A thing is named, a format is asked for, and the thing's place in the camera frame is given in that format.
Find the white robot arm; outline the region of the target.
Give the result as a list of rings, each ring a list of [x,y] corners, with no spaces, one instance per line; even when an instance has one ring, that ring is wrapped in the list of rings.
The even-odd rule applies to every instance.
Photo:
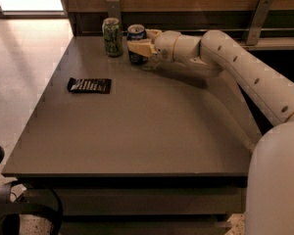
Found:
[[[188,36],[149,29],[128,49],[177,62],[212,77],[227,71],[272,124],[256,145],[248,172],[245,235],[294,235],[294,82],[219,30]]]

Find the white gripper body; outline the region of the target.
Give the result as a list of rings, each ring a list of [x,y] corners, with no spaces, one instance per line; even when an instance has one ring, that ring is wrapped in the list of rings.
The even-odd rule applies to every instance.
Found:
[[[155,58],[160,62],[172,62],[175,43],[180,36],[177,31],[164,31],[160,33],[155,41]]]

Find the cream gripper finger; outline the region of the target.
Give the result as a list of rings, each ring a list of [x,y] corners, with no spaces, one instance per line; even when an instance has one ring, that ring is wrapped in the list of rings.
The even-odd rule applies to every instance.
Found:
[[[131,40],[127,42],[129,51],[144,57],[152,57],[157,53],[155,44],[151,39]]]
[[[150,39],[157,38],[162,33],[159,29],[146,29],[147,37]]]

